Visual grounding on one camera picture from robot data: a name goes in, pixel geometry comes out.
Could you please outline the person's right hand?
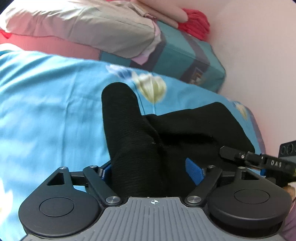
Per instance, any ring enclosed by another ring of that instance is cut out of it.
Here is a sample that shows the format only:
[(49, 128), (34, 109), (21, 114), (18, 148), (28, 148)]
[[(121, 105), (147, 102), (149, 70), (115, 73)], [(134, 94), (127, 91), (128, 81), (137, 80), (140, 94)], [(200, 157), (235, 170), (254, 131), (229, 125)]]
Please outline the person's right hand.
[(292, 201), (295, 200), (295, 188), (291, 185), (285, 187), (285, 191), (291, 196)]

